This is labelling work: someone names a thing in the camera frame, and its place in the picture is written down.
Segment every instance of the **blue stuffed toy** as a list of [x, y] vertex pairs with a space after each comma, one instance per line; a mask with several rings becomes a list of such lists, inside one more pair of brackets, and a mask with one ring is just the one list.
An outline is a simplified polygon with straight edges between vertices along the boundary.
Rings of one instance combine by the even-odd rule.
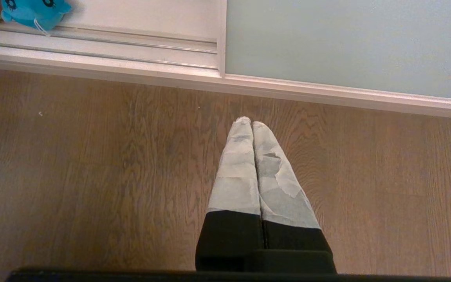
[[46, 35], [72, 7], [65, 0], [1, 0], [1, 17], [33, 27]]

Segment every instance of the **plush toy eye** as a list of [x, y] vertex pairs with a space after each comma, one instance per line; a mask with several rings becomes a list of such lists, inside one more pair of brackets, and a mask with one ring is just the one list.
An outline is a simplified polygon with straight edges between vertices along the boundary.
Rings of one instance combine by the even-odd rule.
[[5, 0], [5, 2], [7, 3], [8, 8], [9, 8], [10, 10], [13, 11], [14, 9], [16, 9], [15, 0]]
[[45, 4], [46, 7], [52, 8], [55, 6], [55, 2], [53, 0], [43, 0], [43, 4]]

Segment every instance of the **frosted glass panel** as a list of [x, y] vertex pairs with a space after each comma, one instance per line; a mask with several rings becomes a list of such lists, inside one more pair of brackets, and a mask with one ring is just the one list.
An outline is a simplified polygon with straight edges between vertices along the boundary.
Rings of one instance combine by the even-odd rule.
[[451, 98], [451, 0], [229, 0], [227, 73]]

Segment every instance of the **wood grain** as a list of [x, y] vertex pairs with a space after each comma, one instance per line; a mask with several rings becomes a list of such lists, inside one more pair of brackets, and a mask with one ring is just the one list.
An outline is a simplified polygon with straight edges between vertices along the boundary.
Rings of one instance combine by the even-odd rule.
[[451, 275], [451, 119], [0, 71], [0, 281], [193, 269], [238, 116], [278, 137], [339, 272]]

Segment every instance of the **white baseboard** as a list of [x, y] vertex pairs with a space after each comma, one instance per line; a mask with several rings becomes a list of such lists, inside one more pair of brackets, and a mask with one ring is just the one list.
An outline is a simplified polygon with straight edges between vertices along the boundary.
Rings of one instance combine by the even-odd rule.
[[451, 118], [451, 99], [241, 75], [218, 70], [0, 47], [0, 69], [143, 83]]

